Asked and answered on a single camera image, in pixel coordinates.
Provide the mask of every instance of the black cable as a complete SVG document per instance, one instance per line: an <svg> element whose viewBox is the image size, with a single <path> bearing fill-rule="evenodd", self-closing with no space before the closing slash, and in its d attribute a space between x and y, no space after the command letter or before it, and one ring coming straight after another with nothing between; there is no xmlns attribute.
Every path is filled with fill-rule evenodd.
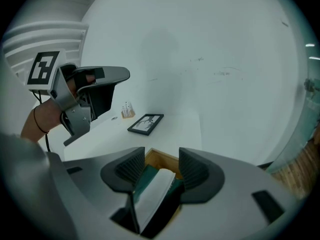
<svg viewBox="0 0 320 240"><path fill-rule="evenodd" d="M40 91L38 91L39 97L35 94L34 91L32 91L34 97L36 97L36 99L40 102L40 104L42 104L42 99L41 99L41 94ZM49 147L49 140L48 140L48 134L45 134L45 144L46 144L46 149L48 150L48 152L51 152L50 147Z"/></svg>

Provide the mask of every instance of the wrist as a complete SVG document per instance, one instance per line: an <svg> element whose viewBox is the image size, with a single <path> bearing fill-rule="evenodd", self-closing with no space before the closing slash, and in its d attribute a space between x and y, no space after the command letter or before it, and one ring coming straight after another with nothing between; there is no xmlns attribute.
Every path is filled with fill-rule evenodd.
<svg viewBox="0 0 320 240"><path fill-rule="evenodd" d="M61 110L52 99L40 104L34 111L36 123L44 132L60 125L60 115Z"/></svg>

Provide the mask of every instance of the picture frame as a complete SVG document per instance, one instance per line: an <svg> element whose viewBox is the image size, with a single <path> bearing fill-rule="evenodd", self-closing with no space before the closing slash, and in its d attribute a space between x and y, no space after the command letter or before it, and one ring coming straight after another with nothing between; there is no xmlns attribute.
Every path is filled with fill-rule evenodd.
<svg viewBox="0 0 320 240"><path fill-rule="evenodd" d="M127 130L135 134L149 136L164 116L164 114L145 114Z"/></svg>

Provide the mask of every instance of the wooden floor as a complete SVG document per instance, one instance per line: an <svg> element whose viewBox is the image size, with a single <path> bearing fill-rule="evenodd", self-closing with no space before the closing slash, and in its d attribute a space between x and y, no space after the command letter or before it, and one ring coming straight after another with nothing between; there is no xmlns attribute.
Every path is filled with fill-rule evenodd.
<svg viewBox="0 0 320 240"><path fill-rule="evenodd" d="M319 140L310 140L299 156L271 175L286 186L298 199L307 197L320 171Z"/></svg>

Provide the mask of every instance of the black picture frame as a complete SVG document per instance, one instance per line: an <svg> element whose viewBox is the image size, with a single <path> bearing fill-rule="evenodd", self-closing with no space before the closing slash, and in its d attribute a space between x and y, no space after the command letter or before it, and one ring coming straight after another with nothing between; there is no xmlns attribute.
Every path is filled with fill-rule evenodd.
<svg viewBox="0 0 320 240"><path fill-rule="evenodd" d="M148 117L148 116L159 116L158 120L153 123L153 125L149 128L148 131L133 129L133 127L137 123L139 123L143 118ZM127 130L128 130L128 132L132 132L132 133L135 133L135 134L141 134L141 135L149 136L150 133L154 130L154 128L156 128L156 126L162 120L162 118L164 118L164 116L165 116L164 114L145 114L139 120L137 120L133 125L131 125Z"/></svg>

